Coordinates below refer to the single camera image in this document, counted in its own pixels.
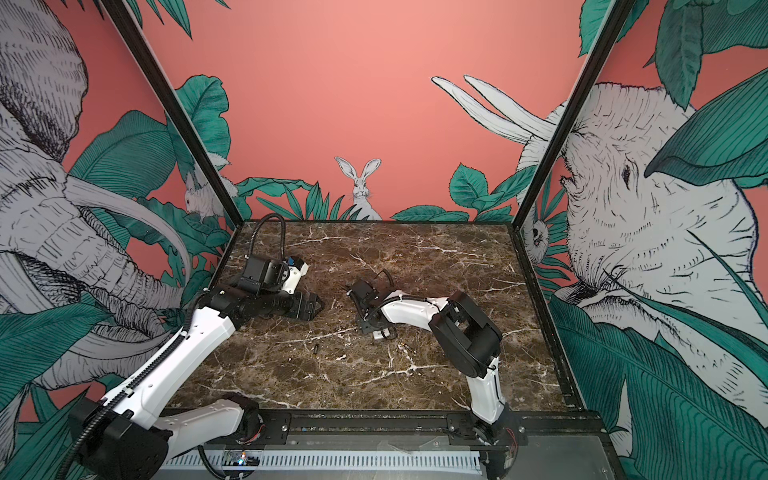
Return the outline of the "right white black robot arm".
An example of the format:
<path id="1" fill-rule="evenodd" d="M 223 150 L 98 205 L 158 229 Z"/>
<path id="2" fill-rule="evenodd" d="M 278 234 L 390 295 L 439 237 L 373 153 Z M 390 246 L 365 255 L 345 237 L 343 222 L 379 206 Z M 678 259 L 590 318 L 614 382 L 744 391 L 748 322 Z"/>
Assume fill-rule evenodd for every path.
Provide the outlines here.
<path id="1" fill-rule="evenodd" d="M 498 441 L 508 410 L 499 375 L 502 333 L 470 296 L 456 291 L 448 297 L 419 297 L 395 288 L 380 292 L 364 280 L 356 281 L 347 296 L 364 333 L 391 339 L 398 325 L 431 332 L 467 379 L 475 435 L 487 445 Z"/>

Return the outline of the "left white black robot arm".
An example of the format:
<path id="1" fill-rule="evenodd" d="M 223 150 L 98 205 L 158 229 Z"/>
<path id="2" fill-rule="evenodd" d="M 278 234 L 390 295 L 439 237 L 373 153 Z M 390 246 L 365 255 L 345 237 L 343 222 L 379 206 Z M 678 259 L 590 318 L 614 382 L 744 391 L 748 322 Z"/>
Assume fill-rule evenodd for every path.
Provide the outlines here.
<path id="1" fill-rule="evenodd" d="M 211 439 L 239 432 L 244 443 L 256 440 L 262 429 L 258 405 L 239 395 L 178 419 L 161 414 L 198 366 L 246 322 L 270 315 L 314 319 L 322 300 L 297 289 L 308 269 L 298 257 L 252 257 L 232 284 L 201 292 L 179 331 L 134 374 L 99 401 L 82 400 L 71 410 L 73 442 L 56 478 L 66 478 L 78 464 L 102 479 L 150 479 L 168 459 Z"/>

